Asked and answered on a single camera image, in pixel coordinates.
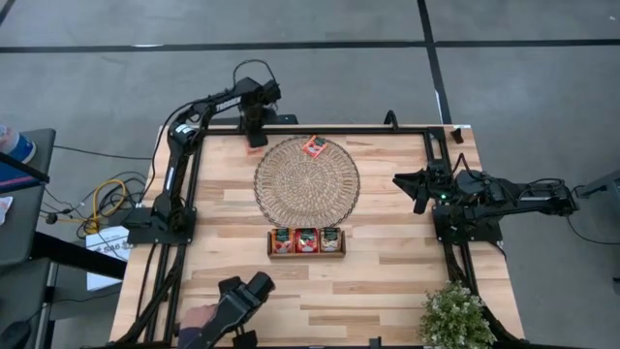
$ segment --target green plant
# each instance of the green plant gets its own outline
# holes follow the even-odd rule
[[[460,282],[434,294],[426,293],[426,313],[422,315],[419,335],[424,344],[444,349],[483,349],[496,340],[482,317],[482,300]]]

